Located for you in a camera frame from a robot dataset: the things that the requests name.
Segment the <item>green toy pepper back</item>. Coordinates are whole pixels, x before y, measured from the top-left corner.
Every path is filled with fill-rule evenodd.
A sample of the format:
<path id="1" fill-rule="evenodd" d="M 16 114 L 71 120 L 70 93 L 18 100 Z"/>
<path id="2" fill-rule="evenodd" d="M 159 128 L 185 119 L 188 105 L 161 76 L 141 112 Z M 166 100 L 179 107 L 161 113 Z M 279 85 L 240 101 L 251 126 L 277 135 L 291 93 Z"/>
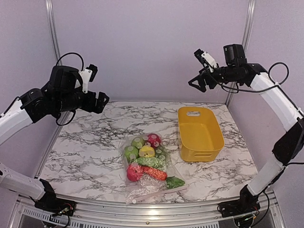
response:
<path id="1" fill-rule="evenodd" d="M 139 157 L 139 150 L 134 146 L 126 146 L 124 148 L 124 155 L 128 162 L 132 162 Z"/>

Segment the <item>green toy pepper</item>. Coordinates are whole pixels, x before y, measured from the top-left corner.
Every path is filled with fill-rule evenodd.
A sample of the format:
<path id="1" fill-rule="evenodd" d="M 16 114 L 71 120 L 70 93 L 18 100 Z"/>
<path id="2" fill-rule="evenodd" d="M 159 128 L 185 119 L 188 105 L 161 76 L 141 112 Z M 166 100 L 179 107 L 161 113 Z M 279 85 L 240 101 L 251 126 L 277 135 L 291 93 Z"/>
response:
<path id="1" fill-rule="evenodd" d="M 135 137 L 132 142 L 131 146 L 141 149 L 145 145 L 145 140 L 142 137 Z"/>
<path id="2" fill-rule="evenodd" d="M 132 162 L 139 157 L 139 150 L 134 146 L 126 146 L 124 148 L 124 155 L 128 162 Z"/>

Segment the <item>yellow toy lemon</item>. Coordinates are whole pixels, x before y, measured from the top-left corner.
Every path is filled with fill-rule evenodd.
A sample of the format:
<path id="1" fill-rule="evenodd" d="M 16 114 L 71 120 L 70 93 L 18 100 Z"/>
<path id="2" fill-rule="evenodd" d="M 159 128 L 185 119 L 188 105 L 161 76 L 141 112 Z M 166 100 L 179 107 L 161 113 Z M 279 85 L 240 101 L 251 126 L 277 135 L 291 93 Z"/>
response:
<path id="1" fill-rule="evenodd" d="M 154 157 L 155 150 L 153 147 L 145 145 L 139 150 L 140 157 Z"/>

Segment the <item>red toy tomato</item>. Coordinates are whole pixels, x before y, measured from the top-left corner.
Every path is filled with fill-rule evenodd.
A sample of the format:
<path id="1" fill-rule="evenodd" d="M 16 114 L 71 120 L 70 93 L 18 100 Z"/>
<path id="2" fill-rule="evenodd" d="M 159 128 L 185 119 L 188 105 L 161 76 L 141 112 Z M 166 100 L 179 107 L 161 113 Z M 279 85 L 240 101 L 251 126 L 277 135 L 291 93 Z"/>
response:
<path id="1" fill-rule="evenodd" d="M 157 148 L 161 145 L 162 139 L 159 135 L 157 135 L 155 133 L 150 133 L 147 136 L 147 141 L 146 142 L 149 143 L 151 147 Z"/>

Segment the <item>red toy fruit front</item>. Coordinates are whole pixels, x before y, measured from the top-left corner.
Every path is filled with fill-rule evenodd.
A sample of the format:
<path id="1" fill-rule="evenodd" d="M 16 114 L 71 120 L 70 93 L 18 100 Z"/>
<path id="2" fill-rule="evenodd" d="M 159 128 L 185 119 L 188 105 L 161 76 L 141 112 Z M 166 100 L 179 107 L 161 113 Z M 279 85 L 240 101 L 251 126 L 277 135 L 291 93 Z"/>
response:
<path id="1" fill-rule="evenodd" d="M 130 164 L 127 168 L 126 176 L 132 182 L 139 181 L 143 176 L 142 166 Z"/>

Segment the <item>green toy grapes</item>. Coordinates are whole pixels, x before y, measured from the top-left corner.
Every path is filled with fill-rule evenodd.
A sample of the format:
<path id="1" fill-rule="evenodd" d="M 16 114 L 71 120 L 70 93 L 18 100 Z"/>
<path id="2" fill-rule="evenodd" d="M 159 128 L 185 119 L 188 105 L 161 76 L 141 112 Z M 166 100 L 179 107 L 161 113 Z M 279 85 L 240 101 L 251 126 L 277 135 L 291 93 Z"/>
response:
<path id="1" fill-rule="evenodd" d="M 167 151 L 163 146 L 159 146 L 155 149 L 155 157 L 160 159 L 161 161 L 165 161 L 167 158 Z"/>

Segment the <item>green toy bitter gourd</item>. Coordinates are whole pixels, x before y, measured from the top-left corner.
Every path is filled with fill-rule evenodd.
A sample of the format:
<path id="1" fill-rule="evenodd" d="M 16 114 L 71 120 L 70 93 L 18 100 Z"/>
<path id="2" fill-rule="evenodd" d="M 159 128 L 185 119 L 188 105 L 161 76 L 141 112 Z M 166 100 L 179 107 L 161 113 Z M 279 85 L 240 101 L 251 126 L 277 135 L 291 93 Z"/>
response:
<path id="1" fill-rule="evenodd" d="M 141 157 L 137 158 L 135 162 L 141 166 L 148 166 L 159 170 L 166 169 L 166 162 L 155 157 Z"/>

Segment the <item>clear zip top bag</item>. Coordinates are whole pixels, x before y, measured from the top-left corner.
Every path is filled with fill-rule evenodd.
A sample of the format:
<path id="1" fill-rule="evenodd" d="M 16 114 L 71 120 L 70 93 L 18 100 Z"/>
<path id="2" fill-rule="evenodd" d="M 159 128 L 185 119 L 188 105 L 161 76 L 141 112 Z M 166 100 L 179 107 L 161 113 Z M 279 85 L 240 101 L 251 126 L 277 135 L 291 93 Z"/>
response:
<path id="1" fill-rule="evenodd" d="M 159 195 L 188 187 L 159 134 L 128 137 L 120 143 L 119 152 L 125 170 L 126 204 L 154 201 Z"/>

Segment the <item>orange toy carrot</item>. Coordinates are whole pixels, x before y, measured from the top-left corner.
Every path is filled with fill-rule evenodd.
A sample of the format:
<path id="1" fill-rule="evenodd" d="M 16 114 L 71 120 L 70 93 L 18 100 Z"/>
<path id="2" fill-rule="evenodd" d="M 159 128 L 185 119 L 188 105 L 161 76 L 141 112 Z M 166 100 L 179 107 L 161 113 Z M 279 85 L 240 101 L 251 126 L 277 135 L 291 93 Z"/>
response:
<path id="1" fill-rule="evenodd" d="M 155 178 L 158 181 L 166 181 L 167 189 L 182 187 L 186 184 L 184 180 L 178 177 L 175 176 L 168 177 L 166 172 L 161 171 L 159 169 L 151 168 L 148 166 L 142 166 L 142 170 L 143 173 L 148 174 L 149 176 Z"/>

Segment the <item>green toy pepper front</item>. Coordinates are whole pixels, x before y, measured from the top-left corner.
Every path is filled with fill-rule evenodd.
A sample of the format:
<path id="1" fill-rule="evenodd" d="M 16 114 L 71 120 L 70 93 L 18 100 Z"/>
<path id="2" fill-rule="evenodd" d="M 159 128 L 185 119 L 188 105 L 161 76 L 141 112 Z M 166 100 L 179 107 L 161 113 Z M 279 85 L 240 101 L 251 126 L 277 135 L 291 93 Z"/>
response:
<path id="1" fill-rule="evenodd" d="M 135 137 L 132 142 L 131 146 L 141 149 L 145 145 L 145 140 L 142 137 Z"/>

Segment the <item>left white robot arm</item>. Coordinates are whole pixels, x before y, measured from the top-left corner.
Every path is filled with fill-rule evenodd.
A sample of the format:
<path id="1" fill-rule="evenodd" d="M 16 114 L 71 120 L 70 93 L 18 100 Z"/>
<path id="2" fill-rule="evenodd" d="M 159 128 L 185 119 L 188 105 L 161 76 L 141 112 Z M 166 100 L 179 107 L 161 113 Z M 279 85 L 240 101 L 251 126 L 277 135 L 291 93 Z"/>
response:
<path id="1" fill-rule="evenodd" d="M 32 88 L 41 88 L 41 85 L 1 89 L 0 114 L 8 108 L 16 96 L 21 96 Z M 21 174 L 34 177 L 57 127 L 55 118 L 48 115 L 22 129 L 0 146 L 0 162 Z M 17 196 L 17 193 L 0 188 L 1 205 L 13 204 Z"/>

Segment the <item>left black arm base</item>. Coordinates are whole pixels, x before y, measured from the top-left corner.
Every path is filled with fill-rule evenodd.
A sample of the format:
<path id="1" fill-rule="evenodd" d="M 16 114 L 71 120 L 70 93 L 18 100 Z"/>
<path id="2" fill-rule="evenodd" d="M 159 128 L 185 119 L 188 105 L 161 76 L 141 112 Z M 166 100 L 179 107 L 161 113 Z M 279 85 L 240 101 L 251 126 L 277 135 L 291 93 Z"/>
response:
<path id="1" fill-rule="evenodd" d="M 73 216 L 76 202 L 57 197 L 44 196 L 43 198 L 35 201 L 35 207 L 48 212 L 59 215 Z"/>

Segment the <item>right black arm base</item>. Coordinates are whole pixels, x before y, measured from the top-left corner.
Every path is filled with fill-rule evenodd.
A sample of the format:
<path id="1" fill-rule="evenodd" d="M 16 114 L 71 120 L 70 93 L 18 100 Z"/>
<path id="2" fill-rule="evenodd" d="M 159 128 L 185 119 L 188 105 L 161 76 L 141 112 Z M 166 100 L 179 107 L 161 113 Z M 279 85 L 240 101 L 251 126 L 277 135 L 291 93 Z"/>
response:
<path id="1" fill-rule="evenodd" d="M 241 200 L 230 200 L 221 202 L 217 207 L 218 212 L 222 215 L 223 218 L 238 216 L 254 211 L 260 210 L 260 204 L 258 200 L 255 200 L 251 204 L 242 204 Z"/>

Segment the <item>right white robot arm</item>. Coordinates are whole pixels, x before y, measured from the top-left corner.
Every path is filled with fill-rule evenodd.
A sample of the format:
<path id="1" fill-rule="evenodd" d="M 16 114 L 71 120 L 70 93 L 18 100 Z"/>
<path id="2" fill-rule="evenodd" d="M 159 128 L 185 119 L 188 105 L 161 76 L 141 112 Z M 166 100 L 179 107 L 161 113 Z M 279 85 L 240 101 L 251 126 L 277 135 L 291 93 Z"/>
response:
<path id="1" fill-rule="evenodd" d="M 235 208 L 245 213 L 254 205 L 258 195 L 274 184 L 283 174 L 292 159 L 304 146 L 304 113 L 287 96 L 280 84 L 258 63 L 243 63 L 239 66 L 211 66 L 203 64 L 199 74 L 188 81 L 191 87 L 205 92 L 219 85 L 227 88 L 228 82 L 247 85 L 244 92 L 259 94 L 282 129 L 272 148 L 272 154 L 257 176 L 240 192 Z"/>

